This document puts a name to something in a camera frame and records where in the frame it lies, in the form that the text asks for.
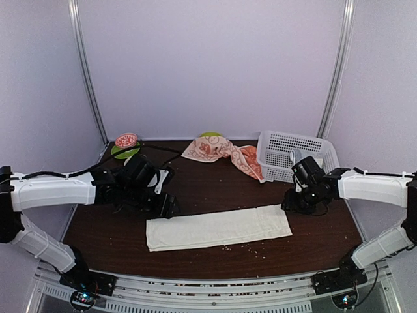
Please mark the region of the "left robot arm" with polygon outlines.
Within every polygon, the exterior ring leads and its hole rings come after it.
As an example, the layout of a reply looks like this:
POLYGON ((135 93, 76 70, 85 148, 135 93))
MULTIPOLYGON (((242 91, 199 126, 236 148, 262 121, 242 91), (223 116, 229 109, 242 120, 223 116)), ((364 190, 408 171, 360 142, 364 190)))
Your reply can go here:
POLYGON ((111 295, 116 278, 89 269, 82 253, 49 236, 23 211, 56 205, 113 205, 137 209, 147 218, 171 218, 179 213, 175 196, 163 191, 174 172, 134 155, 112 170, 95 165, 79 173, 32 174, 1 167, 1 242, 17 245, 54 267, 60 283, 93 295, 111 295))

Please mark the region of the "white towel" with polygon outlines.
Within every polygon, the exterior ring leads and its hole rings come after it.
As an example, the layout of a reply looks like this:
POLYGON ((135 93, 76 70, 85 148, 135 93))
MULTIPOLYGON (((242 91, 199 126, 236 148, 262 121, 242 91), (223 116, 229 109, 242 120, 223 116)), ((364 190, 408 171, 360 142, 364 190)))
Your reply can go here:
POLYGON ((280 205, 148 220, 145 233, 151 252, 235 245, 293 234, 280 205))

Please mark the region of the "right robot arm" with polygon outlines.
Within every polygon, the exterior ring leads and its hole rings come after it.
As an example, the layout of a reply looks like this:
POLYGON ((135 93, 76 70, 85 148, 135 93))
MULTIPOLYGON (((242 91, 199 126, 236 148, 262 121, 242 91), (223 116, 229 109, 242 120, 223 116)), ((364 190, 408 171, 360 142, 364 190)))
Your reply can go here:
POLYGON ((317 295, 353 288, 367 281, 366 267, 416 246, 416 174, 369 173, 358 168, 335 168, 329 173, 307 156, 292 168, 294 188, 281 208, 313 215, 316 206, 333 200, 367 200, 406 209, 403 221, 380 235, 352 248, 335 271, 317 273, 312 282, 317 295))

